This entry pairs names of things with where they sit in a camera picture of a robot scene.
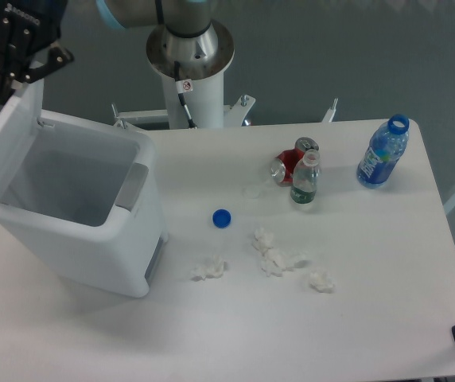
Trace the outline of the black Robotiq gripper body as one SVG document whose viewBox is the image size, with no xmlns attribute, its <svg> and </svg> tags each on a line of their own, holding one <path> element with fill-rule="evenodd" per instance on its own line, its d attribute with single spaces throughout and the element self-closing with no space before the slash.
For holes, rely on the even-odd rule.
<svg viewBox="0 0 455 382">
<path fill-rule="evenodd" d="M 47 61 L 49 46 L 61 38 L 66 1 L 0 1 L 2 71 L 16 80 L 31 64 Z"/>
</svg>

